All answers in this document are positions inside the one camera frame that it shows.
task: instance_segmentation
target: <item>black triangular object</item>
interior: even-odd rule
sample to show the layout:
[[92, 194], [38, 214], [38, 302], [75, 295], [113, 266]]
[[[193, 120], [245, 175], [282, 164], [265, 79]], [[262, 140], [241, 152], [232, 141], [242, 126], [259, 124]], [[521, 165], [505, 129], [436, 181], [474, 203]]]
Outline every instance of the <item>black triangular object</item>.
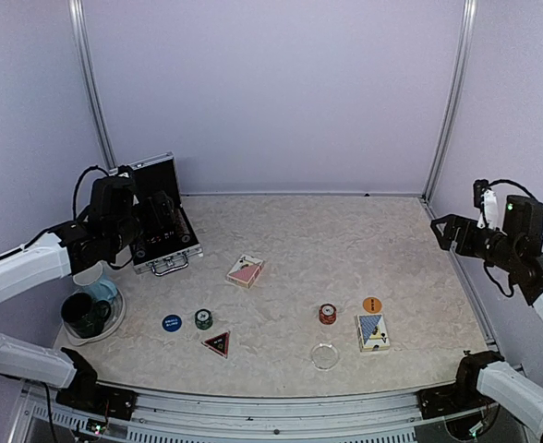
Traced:
[[212, 349], [217, 354], [224, 358], [228, 358], [228, 344], [231, 341], [231, 333], [225, 332], [224, 334], [217, 335], [211, 339], [207, 339], [202, 344], [209, 349]]

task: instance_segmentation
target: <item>deck of cards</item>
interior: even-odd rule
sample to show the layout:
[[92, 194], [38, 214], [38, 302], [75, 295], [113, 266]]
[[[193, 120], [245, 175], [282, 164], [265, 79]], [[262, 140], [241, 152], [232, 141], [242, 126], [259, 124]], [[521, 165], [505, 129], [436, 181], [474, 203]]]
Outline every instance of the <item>deck of cards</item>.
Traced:
[[391, 347], [384, 324], [384, 315], [356, 316], [360, 352], [386, 351]]
[[226, 274], [226, 279], [243, 288], [250, 288], [263, 269], [264, 261], [243, 254]]

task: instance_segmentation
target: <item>light blue cup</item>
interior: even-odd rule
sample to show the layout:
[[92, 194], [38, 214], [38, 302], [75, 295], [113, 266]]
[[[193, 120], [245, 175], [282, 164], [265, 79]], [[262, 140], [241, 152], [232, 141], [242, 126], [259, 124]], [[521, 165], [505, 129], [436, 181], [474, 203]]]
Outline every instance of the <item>light blue cup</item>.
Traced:
[[97, 302], [111, 302], [117, 295], [117, 287], [105, 275], [101, 262], [73, 276], [72, 280], [80, 292], [88, 293]]

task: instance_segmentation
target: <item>beige tabletop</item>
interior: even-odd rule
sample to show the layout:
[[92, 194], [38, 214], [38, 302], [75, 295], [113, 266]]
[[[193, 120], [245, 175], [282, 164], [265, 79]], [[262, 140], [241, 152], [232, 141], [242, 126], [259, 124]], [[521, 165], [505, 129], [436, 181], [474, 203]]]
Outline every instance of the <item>beige tabletop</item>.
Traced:
[[[193, 197], [184, 208], [204, 257], [166, 277], [114, 275], [124, 322], [77, 348], [102, 380], [239, 397], [370, 393], [452, 381], [464, 350], [486, 349], [415, 198]], [[244, 253], [266, 261], [250, 289], [224, 279]], [[355, 316], [369, 296], [383, 304], [386, 353], [359, 351]], [[319, 322], [324, 303], [337, 307], [330, 326]], [[194, 324], [201, 308], [213, 313], [209, 330]], [[162, 327], [170, 314], [183, 320], [177, 332]], [[226, 331], [227, 359], [201, 344]], [[340, 354], [329, 371], [310, 359], [321, 342]]]

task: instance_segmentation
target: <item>mug handle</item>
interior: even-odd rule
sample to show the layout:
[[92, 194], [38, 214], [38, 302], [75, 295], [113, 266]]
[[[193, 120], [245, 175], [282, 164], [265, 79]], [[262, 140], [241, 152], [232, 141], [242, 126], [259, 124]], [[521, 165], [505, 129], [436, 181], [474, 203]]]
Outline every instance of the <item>mug handle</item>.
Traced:
[[109, 281], [107, 279], [101, 279], [99, 280], [99, 284], [102, 284], [103, 286], [105, 286], [113, 294], [110, 300], [113, 299], [117, 295], [117, 287], [115, 286], [115, 283], [113, 283], [112, 281]]
[[109, 304], [109, 302], [101, 300], [95, 303], [95, 306], [97, 308], [97, 311], [99, 312], [99, 318], [102, 321], [107, 321], [109, 316], [112, 314], [112, 306]]

